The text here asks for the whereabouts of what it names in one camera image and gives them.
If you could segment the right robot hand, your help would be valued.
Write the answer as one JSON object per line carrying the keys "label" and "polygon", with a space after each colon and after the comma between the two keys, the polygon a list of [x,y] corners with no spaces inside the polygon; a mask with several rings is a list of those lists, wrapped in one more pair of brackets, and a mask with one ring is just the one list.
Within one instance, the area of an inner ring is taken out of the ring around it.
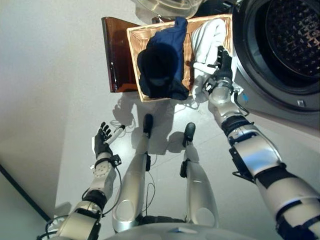
{"label": "right robot hand", "polygon": [[193,62],[194,79],[209,77],[233,79],[232,57],[222,46],[212,46],[208,51],[198,49]]}

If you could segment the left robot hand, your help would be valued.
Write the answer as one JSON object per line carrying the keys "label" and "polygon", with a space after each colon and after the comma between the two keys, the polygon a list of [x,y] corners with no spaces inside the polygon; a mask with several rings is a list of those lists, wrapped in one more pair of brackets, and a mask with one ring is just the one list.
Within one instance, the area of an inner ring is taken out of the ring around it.
{"label": "left robot hand", "polygon": [[100,124],[96,135],[92,138],[92,150],[96,160],[113,155],[110,145],[124,132],[125,128],[125,125],[120,125],[112,131],[106,122],[103,121]]}

